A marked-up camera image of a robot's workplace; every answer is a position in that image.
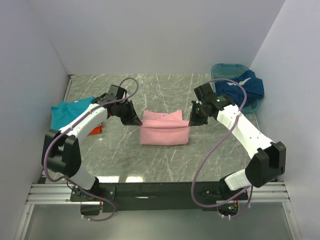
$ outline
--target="black metal base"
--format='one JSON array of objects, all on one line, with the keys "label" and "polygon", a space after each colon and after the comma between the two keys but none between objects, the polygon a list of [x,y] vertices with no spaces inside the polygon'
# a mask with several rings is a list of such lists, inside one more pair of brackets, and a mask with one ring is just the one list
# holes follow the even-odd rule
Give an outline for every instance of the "black metal base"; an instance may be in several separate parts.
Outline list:
[{"label": "black metal base", "polygon": [[[100,183],[103,196],[112,201],[118,211],[137,210],[184,210],[201,209],[191,198],[191,182],[132,182],[132,183]],[[242,189],[226,190],[218,181],[200,181],[195,184],[195,198],[202,204],[216,204],[227,200]],[[84,196],[77,188],[73,188],[71,202],[99,201]],[[244,192],[239,200],[247,200]],[[112,212],[110,204],[103,204],[102,212]]]}]

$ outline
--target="plastic basket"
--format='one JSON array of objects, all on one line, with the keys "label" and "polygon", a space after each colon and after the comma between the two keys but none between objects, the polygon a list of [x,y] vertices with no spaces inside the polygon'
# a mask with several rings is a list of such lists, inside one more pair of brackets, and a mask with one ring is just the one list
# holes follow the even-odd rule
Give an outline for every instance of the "plastic basket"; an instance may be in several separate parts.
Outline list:
[{"label": "plastic basket", "polygon": [[[219,63],[214,65],[211,68],[211,79],[232,79],[237,78],[241,74],[243,74],[245,71],[249,70],[246,66],[243,66],[241,64],[224,64]],[[216,92],[216,85],[215,82],[212,82],[212,88],[213,91]],[[251,114],[254,113],[256,110],[258,110],[260,107],[260,100],[254,99],[250,104],[246,105],[242,109],[243,114]]]}]

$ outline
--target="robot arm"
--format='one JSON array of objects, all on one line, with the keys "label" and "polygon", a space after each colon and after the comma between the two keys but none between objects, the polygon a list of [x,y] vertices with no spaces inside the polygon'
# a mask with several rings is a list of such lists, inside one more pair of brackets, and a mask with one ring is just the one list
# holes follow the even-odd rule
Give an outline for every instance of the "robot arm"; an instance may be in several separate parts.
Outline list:
[{"label": "robot arm", "polygon": [[81,188],[98,194],[99,180],[91,175],[81,165],[82,159],[79,145],[96,126],[104,122],[110,116],[120,117],[121,122],[124,125],[142,125],[142,122],[136,114],[133,103],[130,100],[108,104],[104,107],[99,107],[93,110],[101,104],[105,104],[114,100],[121,100],[126,94],[127,91],[124,88],[111,85],[108,93],[104,93],[103,95],[96,97],[91,102],[89,107],[70,124],[62,127],[58,131],[50,129],[46,133],[44,139],[42,165],[44,165],[44,156],[49,144],[61,133],[78,122],[86,114],[86,112],[90,112],[85,119],[83,119],[67,134],[64,134],[64,136],[62,136],[52,147],[49,153],[47,166],[50,170],[67,176]]},{"label": "robot arm", "polygon": [[241,112],[228,96],[217,96],[209,83],[194,89],[198,101],[192,101],[190,126],[208,124],[208,117],[231,129],[238,123],[232,134],[243,145],[251,158],[245,169],[234,172],[222,179],[232,191],[253,185],[261,187],[285,172],[286,147],[282,142],[274,143],[263,135]]}]

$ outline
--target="marble floor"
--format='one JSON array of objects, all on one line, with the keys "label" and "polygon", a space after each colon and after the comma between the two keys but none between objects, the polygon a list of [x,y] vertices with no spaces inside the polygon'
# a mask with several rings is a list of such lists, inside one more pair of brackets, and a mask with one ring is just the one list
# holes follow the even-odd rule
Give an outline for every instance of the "marble floor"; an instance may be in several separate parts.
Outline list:
[{"label": "marble floor", "polygon": [[[211,80],[209,74],[76,75],[66,101],[100,96],[108,92],[111,84],[118,85],[126,77],[139,82],[139,91],[132,101],[140,118],[146,110],[171,113],[181,109],[184,120],[189,119],[191,101],[196,99],[193,89]],[[128,80],[122,87],[133,92],[136,84]],[[255,114],[247,118],[258,126]],[[138,126],[124,126],[119,118],[109,118],[103,123],[102,133],[89,135],[81,143],[82,164],[101,182],[191,181],[227,129],[211,118],[208,125],[191,127],[189,143],[179,146],[140,145],[139,132]],[[218,181],[245,168],[249,160],[243,146],[231,135],[211,155],[198,180]]]}]

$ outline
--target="folded pink cloth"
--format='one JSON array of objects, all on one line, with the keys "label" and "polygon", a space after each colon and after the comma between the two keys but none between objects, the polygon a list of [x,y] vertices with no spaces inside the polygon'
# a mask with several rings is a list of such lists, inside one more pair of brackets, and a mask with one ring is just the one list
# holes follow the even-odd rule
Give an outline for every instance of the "folded pink cloth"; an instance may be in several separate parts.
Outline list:
[{"label": "folded pink cloth", "polygon": [[140,126],[141,145],[184,145],[189,140],[189,121],[182,118],[182,110],[173,113],[144,111]]}]

